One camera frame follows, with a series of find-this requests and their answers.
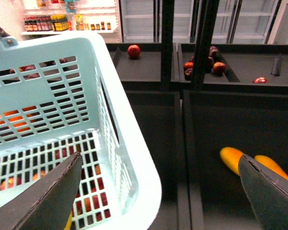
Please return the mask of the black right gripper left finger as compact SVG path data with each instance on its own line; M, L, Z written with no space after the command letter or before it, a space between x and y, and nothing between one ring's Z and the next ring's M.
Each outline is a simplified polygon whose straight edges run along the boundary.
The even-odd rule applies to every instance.
M0 230L62 230L82 173L75 152L42 178L0 191Z

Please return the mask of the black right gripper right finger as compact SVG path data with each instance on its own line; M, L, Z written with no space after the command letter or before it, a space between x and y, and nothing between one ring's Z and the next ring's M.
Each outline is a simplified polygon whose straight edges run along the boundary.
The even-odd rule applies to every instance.
M244 154L238 163L243 190L263 230L288 230L288 180Z

